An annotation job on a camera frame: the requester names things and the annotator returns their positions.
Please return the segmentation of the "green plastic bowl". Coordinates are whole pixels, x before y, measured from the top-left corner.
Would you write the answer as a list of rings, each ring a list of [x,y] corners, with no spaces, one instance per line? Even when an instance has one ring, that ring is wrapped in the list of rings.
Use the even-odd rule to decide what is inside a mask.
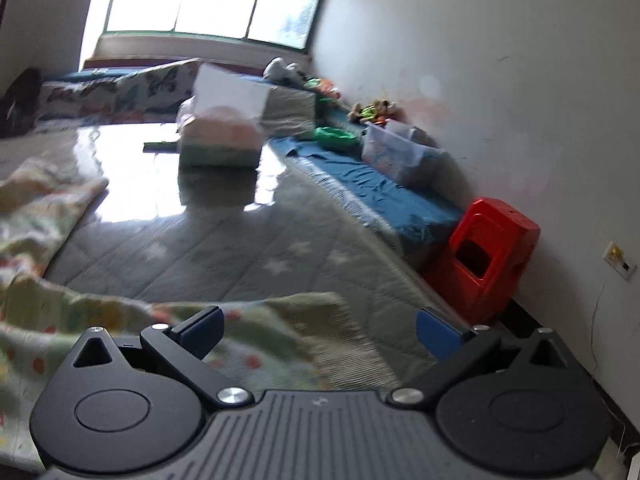
[[[325,150],[348,152],[360,145],[359,136],[335,127],[317,127],[314,140]]]

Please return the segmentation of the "large butterfly print cushion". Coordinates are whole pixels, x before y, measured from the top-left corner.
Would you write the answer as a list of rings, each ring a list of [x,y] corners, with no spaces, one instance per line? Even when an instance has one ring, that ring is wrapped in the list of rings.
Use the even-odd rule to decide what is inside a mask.
[[[190,58],[117,78],[113,122],[172,122],[192,96],[202,64],[200,58]]]

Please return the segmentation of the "wall power socket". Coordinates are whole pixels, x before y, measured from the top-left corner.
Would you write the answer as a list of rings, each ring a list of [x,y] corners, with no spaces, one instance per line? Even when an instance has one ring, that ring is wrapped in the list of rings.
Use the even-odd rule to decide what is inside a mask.
[[[609,242],[608,246],[606,246],[603,260],[609,266],[612,266],[625,281],[629,281],[637,270],[634,260],[628,257],[626,252],[614,242]]]

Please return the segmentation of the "grey plain cushion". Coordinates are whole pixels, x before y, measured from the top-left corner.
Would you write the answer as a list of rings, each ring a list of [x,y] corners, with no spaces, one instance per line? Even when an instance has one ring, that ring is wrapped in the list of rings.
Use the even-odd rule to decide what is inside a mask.
[[[308,140],[316,128],[316,95],[310,91],[270,86],[262,117],[267,136]]]

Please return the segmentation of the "clear plastic storage bin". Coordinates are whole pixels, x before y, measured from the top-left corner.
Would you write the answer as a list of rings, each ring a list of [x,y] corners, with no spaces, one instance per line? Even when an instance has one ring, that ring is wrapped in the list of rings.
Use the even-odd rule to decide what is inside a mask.
[[[363,133],[362,160],[405,188],[428,188],[445,154],[370,122]]]

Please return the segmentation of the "black white plush toy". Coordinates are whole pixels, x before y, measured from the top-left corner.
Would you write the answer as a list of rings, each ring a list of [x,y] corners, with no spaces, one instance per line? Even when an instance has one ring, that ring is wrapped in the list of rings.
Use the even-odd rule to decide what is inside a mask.
[[[273,84],[303,88],[307,78],[297,63],[286,64],[283,58],[274,58],[264,69],[262,78]]]

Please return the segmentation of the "red plastic stool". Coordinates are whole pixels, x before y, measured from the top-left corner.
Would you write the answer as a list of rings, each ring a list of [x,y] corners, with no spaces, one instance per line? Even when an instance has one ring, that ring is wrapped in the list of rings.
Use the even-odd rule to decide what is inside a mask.
[[[465,322],[484,324],[515,294],[539,237],[540,227],[511,205],[478,198],[423,277]]]

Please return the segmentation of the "colourful plush toy pile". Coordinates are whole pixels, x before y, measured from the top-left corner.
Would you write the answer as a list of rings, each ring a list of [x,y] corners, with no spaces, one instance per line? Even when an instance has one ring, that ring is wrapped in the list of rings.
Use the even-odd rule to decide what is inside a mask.
[[[390,119],[394,119],[398,112],[395,102],[389,100],[374,100],[370,104],[355,103],[347,114],[347,120],[352,124],[373,125],[385,127]]]

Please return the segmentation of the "green patterned child's garment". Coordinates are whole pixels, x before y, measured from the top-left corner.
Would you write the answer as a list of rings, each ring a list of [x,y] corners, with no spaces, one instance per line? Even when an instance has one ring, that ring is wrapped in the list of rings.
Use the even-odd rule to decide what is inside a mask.
[[[113,337],[155,322],[186,320],[201,302],[147,304],[131,298],[83,294],[43,279],[53,256],[104,177],[64,174],[29,158],[1,182],[1,463],[43,470],[28,420],[48,380],[79,336],[102,326]],[[303,292],[221,309],[229,341],[206,358],[213,370],[244,379],[256,392],[293,389],[388,391],[398,378],[363,333],[342,297]]]

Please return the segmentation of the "long butterfly print cushion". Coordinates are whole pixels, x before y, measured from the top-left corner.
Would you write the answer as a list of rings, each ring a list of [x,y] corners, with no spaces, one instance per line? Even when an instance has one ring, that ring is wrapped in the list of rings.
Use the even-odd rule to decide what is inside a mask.
[[[81,82],[46,81],[42,84],[36,119],[88,119],[106,122],[114,114],[114,107],[122,86],[116,78],[101,78]]]

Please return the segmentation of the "pink green tissue pack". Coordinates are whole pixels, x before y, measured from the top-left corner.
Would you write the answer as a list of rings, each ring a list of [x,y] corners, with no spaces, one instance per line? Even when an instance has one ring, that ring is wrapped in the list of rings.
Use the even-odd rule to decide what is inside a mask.
[[[269,93],[266,84],[201,65],[193,96],[177,115],[179,165],[255,169],[265,142],[260,121]]]

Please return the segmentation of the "black clothing pile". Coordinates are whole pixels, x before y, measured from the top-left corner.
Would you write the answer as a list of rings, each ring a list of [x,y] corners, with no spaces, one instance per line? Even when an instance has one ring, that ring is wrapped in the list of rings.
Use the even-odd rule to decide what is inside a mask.
[[[24,136],[32,128],[42,82],[41,70],[29,67],[9,85],[1,98],[2,139]]]

